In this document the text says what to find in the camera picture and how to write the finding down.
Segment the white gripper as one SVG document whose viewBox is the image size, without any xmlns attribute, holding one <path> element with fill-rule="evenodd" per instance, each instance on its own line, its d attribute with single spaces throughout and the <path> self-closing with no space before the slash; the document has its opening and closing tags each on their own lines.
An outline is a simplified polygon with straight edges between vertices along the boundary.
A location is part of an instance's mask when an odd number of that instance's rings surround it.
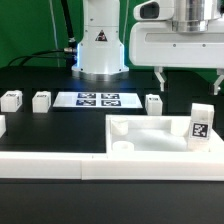
<svg viewBox="0 0 224 224">
<path fill-rule="evenodd" d="M 224 81 L 224 19 L 208 23 L 201 33 L 178 33 L 170 21 L 138 22 L 130 33 L 129 58 L 136 66 L 152 66 L 165 90 L 162 67 L 215 68 L 217 79 L 210 84 L 210 94 L 217 95 Z"/>
</svg>

